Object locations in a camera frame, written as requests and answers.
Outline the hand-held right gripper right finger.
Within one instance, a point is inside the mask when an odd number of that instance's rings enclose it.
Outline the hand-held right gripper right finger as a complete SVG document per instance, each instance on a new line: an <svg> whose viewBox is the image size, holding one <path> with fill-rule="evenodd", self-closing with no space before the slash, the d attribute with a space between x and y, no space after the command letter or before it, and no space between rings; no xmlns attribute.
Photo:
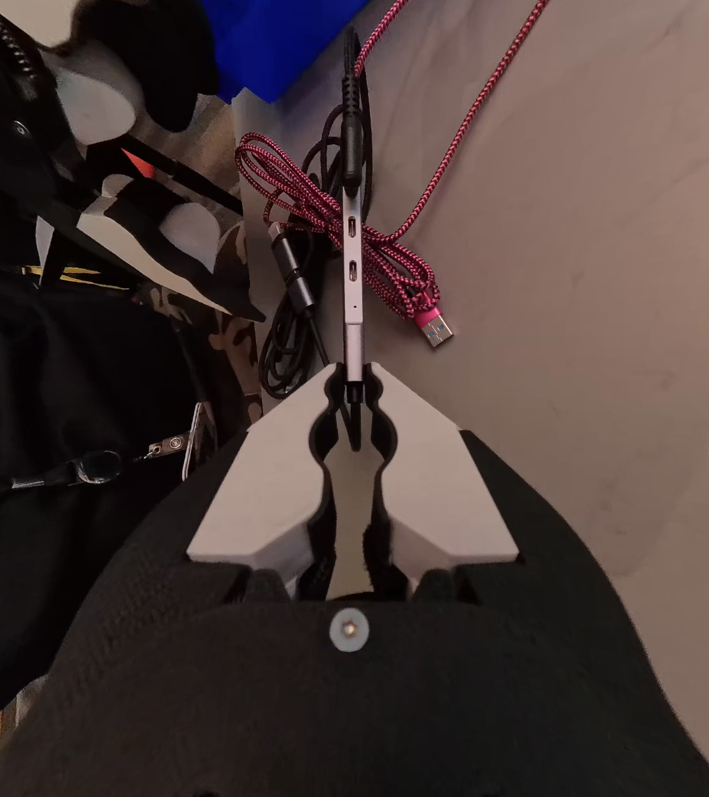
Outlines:
<svg viewBox="0 0 709 797"><path fill-rule="evenodd" d="M511 563L519 548L468 442L480 443L381 365L365 368L373 482L363 555L374 589L413 589L433 570Z"/></svg>

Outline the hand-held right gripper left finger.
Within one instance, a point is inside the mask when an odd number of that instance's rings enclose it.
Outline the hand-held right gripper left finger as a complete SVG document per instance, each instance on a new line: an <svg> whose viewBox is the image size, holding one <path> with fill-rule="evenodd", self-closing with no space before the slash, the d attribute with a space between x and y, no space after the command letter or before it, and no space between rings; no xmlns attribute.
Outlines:
<svg viewBox="0 0 709 797"><path fill-rule="evenodd" d="M190 560L272 570L324 599L337 511L326 458L339 441L346 371L330 364L246 433L187 549Z"/></svg>

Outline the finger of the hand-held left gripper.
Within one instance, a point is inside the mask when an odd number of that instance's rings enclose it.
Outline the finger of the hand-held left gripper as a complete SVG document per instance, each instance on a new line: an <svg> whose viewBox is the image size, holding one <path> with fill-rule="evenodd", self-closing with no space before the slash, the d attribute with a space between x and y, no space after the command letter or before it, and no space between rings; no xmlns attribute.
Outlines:
<svg viewBox="0 0 709 797"><path fill-rule="evenodd" d="M150 178L107 176L77 229L146 280L245 320L263 322L249 290L205 264L219 240L216 219Z"/></svg>
<svg viewBox="0 0 709 797"><path fill-rule="evenodd" d="M47 288L56 282L55 229L42 217L36 220L36 245L40 262L38 288Z"/></svg>

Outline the blue plastic bin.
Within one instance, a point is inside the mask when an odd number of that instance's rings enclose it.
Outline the blue plastic bin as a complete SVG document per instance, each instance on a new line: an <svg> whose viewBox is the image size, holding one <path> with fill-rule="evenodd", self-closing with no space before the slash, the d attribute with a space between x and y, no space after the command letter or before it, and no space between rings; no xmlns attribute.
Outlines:
<svg viewBox="0 0 709 797"><path fill-rule="evenodd" d="M367 1L203 1L219 76L218 96L245 89L276 102Z"/></svg>

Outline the person's left hand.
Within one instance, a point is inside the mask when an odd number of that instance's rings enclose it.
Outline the person's left hand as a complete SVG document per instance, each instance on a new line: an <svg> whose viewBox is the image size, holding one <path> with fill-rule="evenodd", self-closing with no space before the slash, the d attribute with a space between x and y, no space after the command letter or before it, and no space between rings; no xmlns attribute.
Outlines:
<svg viewBox="0 0 709 797"><path fill-rule="evenodd" d="M168 132L191 123L219 75L210 20L200 1L87 3L78 31L114 53L141 86L147 114Z"/></svg>

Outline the metal badge clip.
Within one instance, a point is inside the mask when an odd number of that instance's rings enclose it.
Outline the metal badge clip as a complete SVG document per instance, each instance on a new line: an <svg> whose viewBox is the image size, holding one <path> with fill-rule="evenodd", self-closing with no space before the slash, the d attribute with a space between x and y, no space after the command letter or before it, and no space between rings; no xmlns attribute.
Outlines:
<svg viewBox="0 0 709 797"><path fill-rule="evenodd" d="M112 450L85 453L49 471L30 477L14 477L12 490L77 485L103 485L115 481L133 465L153 462L163 457L181 455L180 477L185 480L216 452L217 424L209 401L198 402L193 410L188 431L172 435L149 445L146 453L124 458Z"/></svg>

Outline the person's black jacket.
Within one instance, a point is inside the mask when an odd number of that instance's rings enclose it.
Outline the person's black jacket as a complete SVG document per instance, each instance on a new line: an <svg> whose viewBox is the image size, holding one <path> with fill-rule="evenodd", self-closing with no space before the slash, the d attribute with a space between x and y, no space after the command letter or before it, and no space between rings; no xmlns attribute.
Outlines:
<svg viewBox="0 0 709 797"><path fill-rule="evenodd" d="M0 711L50 667L86 595L179 484L208 400L217 440L247 425L229 364L151 307L102 290L36 288L0 270Z"/></svg>

